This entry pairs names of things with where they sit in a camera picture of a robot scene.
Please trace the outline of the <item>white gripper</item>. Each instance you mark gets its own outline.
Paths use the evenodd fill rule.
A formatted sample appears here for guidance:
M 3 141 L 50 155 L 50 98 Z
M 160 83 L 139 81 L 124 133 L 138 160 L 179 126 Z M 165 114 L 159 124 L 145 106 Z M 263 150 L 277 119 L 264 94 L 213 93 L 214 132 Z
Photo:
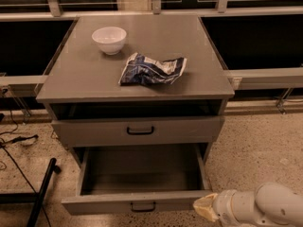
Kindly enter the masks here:
M 239 226 L 257 224 L 262 214 L 255 203 L 253 191 L 224 190 L 201 197 L 193 203 L 195 212 L 204 219 L 222 224 Z

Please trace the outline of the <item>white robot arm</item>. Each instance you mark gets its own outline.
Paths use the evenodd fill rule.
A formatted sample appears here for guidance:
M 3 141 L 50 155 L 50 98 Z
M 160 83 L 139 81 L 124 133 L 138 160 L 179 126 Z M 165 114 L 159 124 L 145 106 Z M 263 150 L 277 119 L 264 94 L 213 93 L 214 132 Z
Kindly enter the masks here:
M 206 220 L 227 226 L 303 227 L 303 197 L 279 183 L 262 183 L 254 191 L 212 193 L 193 207 Z

